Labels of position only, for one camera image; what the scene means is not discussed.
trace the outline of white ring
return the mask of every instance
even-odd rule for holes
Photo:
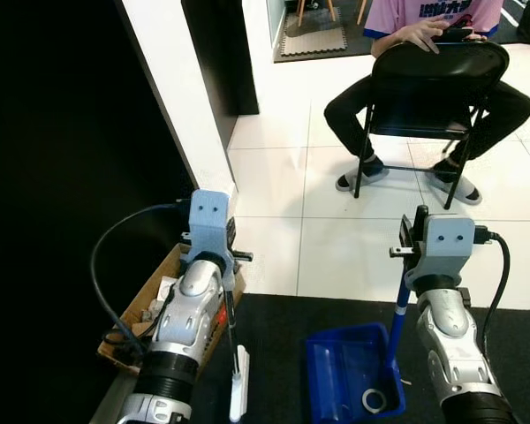
[[[379,398],[381,398],[381,406],[378,408],[374,408],[372,406],[369,406],[367,403],[367,396],[375,394],[379,395]],[[361,402],[363,403],[363,407],[367,409],[371,413],[380,413],[381,411],[384,411],[384,409],[387,407],[387,398],[380,390],[377,389],[367,389],[363,392],[363,397],[361,398]]]

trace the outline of person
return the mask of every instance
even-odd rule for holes
[[[496,29],[503,0],[374,0],[367,17],[364,35],[374,39],[371,54],[379,57],[386,49],[400,42],[411,42],[427,52],[439,54],[432,41],[448,27],[471,27],[469,40],[485,41]],[[352,155],[359,156],[365,133],[356,115],[367,106],[371,76],[356,82],[331,101],[324,111],[328,126]],[[516,130],[530,117],[530,98],[500,81],[488,98],[488,115],[482,120],[477,138],[472,140],[469,160],[478,158],[500,140]],[[389,170],[381,168],[371,141],[367,141],[366,163],[360,184],[381,180]],[[434,165],[437,173],[427,172],[432,186],[448,193],[455,176],[439,171],[453,171],[463,151],[464,141],[451,154]],[[339,191],[352,191],[357,184],[358,167],[342,175],[336,182]],[[467,204],[481,202],[481,193],[463,177],[459,180],[455,197]]]

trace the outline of white tile floor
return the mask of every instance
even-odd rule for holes
[[[530,46],[505,47],[511,65],[503,80],[530,95]],[[373,62],[272,64],[261,114],[238,120],[229,156],[239,189],[236,247],[255,255],[243,270],[249,292],[394,301],[401,261],[390,259],[388,249],[398,244],[400,217],[412,217],[421,203],[443,212],[443,195],[412,172],[392,171],[362,188],[359,200],[334,188],[355,162],[326,126],[323,109]],[[417,166],[438,160],[444,146],[388,137],[374,137],[374,144],[386,163]],[[454,201],[451,211],[506,238],[512,266],[501,307],[530,309],[530,119],[465,175],[484,200],[477,207]],[[500,268],[497,246],[474,248],[462,276],[476,306],[489,305]]]

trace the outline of black floor mat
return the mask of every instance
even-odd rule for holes
[[[238,306],[238,339],[251,355],[245,424],[310,422],[304,341],[315,331],[368,322],[390,327],[394,305],[341,299],[246,294]],[[481,326],[486,309],[472,314]],[[406,412],[381,423],[444,423],[418,338],[416,306],[409,306],[398,347]],[[498,310],[491,325],[492,368],[505,396],[530,424],[530,311]],[[228,423],[231,358],[224,335],[194,387],[192,424]]]
[[[334,6],[340,8],[341,19],[344,26],[345,36],[347,39],[347,49],[339,51],[330,51],[323,53],[310,53],[304,55],[298,55],[296,57],[284,57],[281,56],[281,51],[276,47],[275,51],[275,63],[282,62],[295,62],[299,60],[313,60],[313,59],[327,59],[331,57],[348,57],[348,56],[362,56],[370,54],[371,42],[370,38],[363,36],[363,27],[367,20],[369,9],[373,0],[367,0],[366,11],[363,15],[363,19],[359,25],[357,23],[357,17],[359,14],[359,8],[357,0],[347,1],[346,3],[334,0]],[[522,18],[523,8],[516,3],[515,0],[504,0],[503,8],[517,21],[520,22]],[[503,15],[501,15],[501,21],[499,29],[491,37],[491,41],[499,44],[510,44],[514,42],[520,42],[516,34],[516,27]]]

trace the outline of blue plastic bin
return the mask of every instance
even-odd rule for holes
[[[314,424],[348,424],[399,415],[405,411],[405,393],[395,360],[385,367],[387,330],[381,323],[330,329],[307,340],[308,386]],[[371,413],[362,403],[366,390],[384,394],[387,405]],[[377,408],[378,396],[367,397]]]

